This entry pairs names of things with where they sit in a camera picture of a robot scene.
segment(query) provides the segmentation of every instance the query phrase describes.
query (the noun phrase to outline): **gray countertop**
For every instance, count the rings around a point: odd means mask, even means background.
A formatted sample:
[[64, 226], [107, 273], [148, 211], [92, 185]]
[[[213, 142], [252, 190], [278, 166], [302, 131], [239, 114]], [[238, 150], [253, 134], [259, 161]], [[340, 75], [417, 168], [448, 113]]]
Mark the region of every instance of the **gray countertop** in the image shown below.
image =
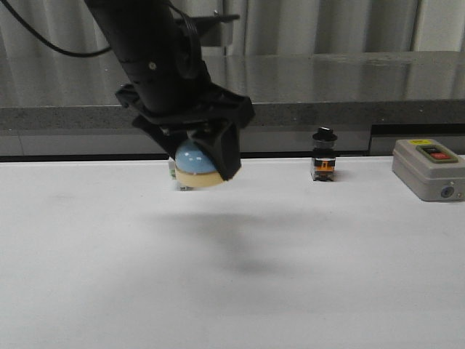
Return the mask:
[[[212, 79], [251, 97], [253, 126], [465, 123], [465, 53], [206, 57]], [[0, 60], [0, 130], [127, 129], [112, 54]]]

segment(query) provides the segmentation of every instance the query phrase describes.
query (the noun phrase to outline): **blue ball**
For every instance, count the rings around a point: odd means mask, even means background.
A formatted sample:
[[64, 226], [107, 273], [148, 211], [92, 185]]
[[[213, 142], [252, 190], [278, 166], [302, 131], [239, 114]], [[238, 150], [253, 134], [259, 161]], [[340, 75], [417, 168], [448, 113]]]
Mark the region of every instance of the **blue ball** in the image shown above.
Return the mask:
[[176, 166], [183, 172], [203, 174], [215, 172], [217, 168], [192, 140], [186, 140], [176, 151]]

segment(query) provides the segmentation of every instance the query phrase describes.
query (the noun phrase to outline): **white surface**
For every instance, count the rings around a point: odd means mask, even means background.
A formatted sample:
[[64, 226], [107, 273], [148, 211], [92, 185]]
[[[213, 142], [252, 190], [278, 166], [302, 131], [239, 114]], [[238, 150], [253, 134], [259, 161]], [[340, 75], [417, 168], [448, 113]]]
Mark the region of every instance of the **white surface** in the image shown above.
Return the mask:
[[465, 206], [391, 163], [0, 164], [0, 348], [465, 348]]

